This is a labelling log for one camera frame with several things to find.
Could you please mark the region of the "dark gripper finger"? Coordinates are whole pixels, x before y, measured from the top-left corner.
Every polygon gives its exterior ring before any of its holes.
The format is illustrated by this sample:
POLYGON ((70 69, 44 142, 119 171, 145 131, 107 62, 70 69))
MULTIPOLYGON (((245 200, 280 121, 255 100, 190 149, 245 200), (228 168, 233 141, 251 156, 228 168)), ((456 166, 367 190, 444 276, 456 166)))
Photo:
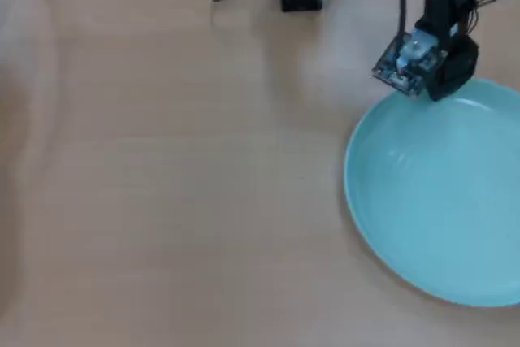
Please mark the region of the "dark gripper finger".
POLYGON ((429 71, 426 90, 429 98, 434 102, 444 96, 444 65, 436 66, 429 71))
POLYGON ((475 73, 479 46, 470 37, 460 38, 449 53, 441 72, 441 97, 458 91, 475 73))

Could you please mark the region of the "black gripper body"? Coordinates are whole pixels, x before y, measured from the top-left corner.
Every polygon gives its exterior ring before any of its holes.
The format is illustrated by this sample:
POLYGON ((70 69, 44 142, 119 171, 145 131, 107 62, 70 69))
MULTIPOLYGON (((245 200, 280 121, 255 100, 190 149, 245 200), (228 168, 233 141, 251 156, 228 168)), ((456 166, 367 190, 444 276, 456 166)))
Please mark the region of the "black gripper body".
POLYGON ((470 13, 474 0, 466 0, 457 5, 453 0, 425 0, 422 17, 418 20, 418 30, 437 40, 438 51, 451 51, 456 42, 469 33, 470 13))

